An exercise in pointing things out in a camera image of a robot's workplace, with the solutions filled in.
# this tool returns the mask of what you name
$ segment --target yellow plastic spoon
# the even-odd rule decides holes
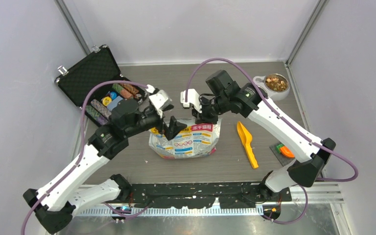
[[[253,140],[252,135],[250,132],[244,127],[243,123],[241,121],[237,122],[237,132],[240,136],[241,143],[244,146],[244,149],[246,150],[247,157],[249,158],[250,164],[252,165],[253,169],[256,169],[259,165],[257,164],[256,158],[254,157],[254,153],[252,150],[252,147],[250,146],[250,143]]]

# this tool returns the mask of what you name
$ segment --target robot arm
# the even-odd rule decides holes
[[[309,133],[267,97],[263,88],[260,91],[266,101],[279,115],[276,115],[261,99],[251,83],[240,88],[224,70],[219,70],[211,75],[206,83],[213,93],[213,98],[207,99],[208,94],[199,95],[194,89],[188,90],[188,101],[185,101],[185,91],[181,92],[181,103],[184,108],[193,108],[192,115],[196,123],[216,123],[218,115],[231,111],[241,114],[258,125],[264,127],[273,136],[287,146],[295,155],[295,160],[289,165],[269,172],[259,184],[258,190],[266,199],[276,196],[282,189],[299,184],[310,187],[315,182],[319,173],[329,159],[329,153],[313,145],[314,142],[333,150],[335,142],[331,139],[321,140]],[[284,120],[290,122],[296,129],[305,133],[312,142],[309,143],[301,137]]]
[[[113,175],[104,183],[77,192],[96,170],[107,164],[120,151],[129,145],[128,138],[156,128],[168,140],[173,139],[187,125],[176,121],[172,116],[169,126],[164,122],[163,112],[173,106],[171,99],[163,91],[148,86],[149,106],[143,111],[133,99],[122,100],[112,110],[109,123],[99,127],[89,138],[83,158],[79,165],[65,177],[76,164],[78,156],[53,180],[39,189],[28,189],[23,197],[32,207],[52,185],[64,178],[62,182],[34,210],[42,226],[50,233],[56,233],[66,227],[72,218],[94,205],[109,200],[124,201],[131,193],[130,184],[121,176]]]

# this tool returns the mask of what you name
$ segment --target snack bag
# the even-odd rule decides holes
[[[149,146],[165,159],[205,157],[215,152],[220,137],[221,119],[217,124],[195,124],[195,119],[179,119],[188,127],[168,141],[156,128],[150,130]]]

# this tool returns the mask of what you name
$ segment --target white enclosure wall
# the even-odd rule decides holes
[[[355,234],[376,234],[376,1],[329,1],[292,72],[311,130],[331,137],[359,168],[340,187]],[[333,157],[330,177],[349,177]]]
[[[286,60],[317,0],[65,0],[120,64]]]
[[[23,192],[71,161],[79,111],[54,79],[84,56],[54,1],[0,1],[0,235],[20,233]],[[40,227],[33,215],[27,234]]]

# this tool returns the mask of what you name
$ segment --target gray table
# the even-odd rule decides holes
[[[279,73],[287,76],[282,62],[240,64],[252,77]],[[151,84],[165,90],[173,99],[175,109],[167,112],[169,118],[189,118],[190,110],[183,110],[179,104],[180,92],[185,89],[187,80],[197,65],[162,65],[121,67],[122,73],[132,81]],[[191,88],[199,93],[209,93],[205,79],[219,69],[226,70],[240,87],[248,80],[228,64],[209,64],[204,66],[194,78]],[[276,102],[277,105],[298,124],[303,125],[295,96]],[[217,151],[204,158],[186,160],[165,160],[148,146],[149,133],[142,133],[129,139],[129,146],[120,152],[107,165],[93,174],[86,184],[99,184],[112,174],[122,174],[130,183],[182,183],[219,181],[260,181],[270,170],[281,167],[269,146],[277,140],[262,127],[240,115],[226,113],[222,117],[220,140]],[[241,120],[253,135],[252,147],[259,168],[252,169],[247,159],[236,124]],[[95,125],[90,125],[92,134]]]

